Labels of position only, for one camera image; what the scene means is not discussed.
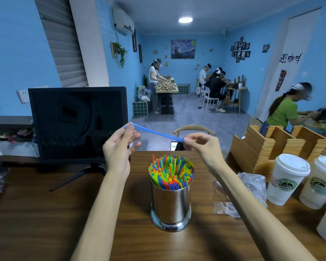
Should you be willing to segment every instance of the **green shirt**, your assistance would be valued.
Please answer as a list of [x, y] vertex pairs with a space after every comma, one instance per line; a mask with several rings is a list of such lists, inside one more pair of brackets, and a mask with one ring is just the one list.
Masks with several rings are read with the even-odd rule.
[[295, 118], [297, 118], [297, 104], [294, 101], [285, 98], [275, 112], [267, 118], [266, 122], [269, 125], [279, 125], [286, 128], [287, 122]]

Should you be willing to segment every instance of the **person in white shirt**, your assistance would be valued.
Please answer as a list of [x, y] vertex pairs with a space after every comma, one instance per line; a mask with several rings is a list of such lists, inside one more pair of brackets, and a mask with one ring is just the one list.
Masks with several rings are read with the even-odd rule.
[[204, 90], [204, 84], [207, 82], [207, 80], [211, 77], [212, 73], [208, 76], [206, 75], [206, 72], [211, 69], [211, 65], [208, 63], [205, 65], [205, 67], [199, 72], [199, 87], [202, 88], [200, 92], [200, 99], [202, 98], [202, 93]]
[[152, 110], [154, 113], [159, 113], [158, 109], [158, 95], [156, 93], [157, 83], [159, 81], [168, 81], [166, 78], [163, 78], [158, 69], [162, 67], [162, 62], [160, 59], [155, 58], [150, 68], [148, 69], [148, 86], [151, 91], [151, 101], [152, 101]]

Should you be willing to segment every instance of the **black monitor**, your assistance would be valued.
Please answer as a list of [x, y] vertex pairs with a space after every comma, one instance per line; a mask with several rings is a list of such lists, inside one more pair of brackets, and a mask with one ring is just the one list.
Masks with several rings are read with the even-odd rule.
[[28, 92], [41, 163], [104, 163], [102, 145], [128, 122], [125, 87]]

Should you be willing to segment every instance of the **ceiling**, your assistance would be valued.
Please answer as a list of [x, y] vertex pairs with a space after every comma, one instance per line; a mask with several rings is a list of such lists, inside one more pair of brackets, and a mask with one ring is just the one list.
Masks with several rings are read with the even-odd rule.
[[[141, 34], [220, 33], [259, 20], [304, 0], [109, 0]], [[180, 17], [193, 22], [180, 24]]]

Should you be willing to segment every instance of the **monitor stand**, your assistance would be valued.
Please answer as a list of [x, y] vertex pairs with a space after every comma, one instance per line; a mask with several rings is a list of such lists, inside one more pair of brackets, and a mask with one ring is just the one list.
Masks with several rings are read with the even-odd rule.
[[106, 170], [100, 164], [91, 164], [90, 167], [84, 168], [83, 170], [81, 170], [80, 172], [77, 172], [75, 175], [73, 175], [68, 180], [65, 180], [64, 182], [62, 182], [58, 186], [56, 186], [54, 188], [51, 188], [50, 191], [54, 191], [56, 189], [59, 189], [60, 187], [63, 187], [66, 184], [69, 184], [70, 182], [72, 182], [74, 180], [77, 180], [78, 178], [80, 178], [80, 177], [82, 177], [82, 176], [84, 176], [86, 174], [89, 174], [89, 173], [101, 173], [103, 176], [105, 176]]

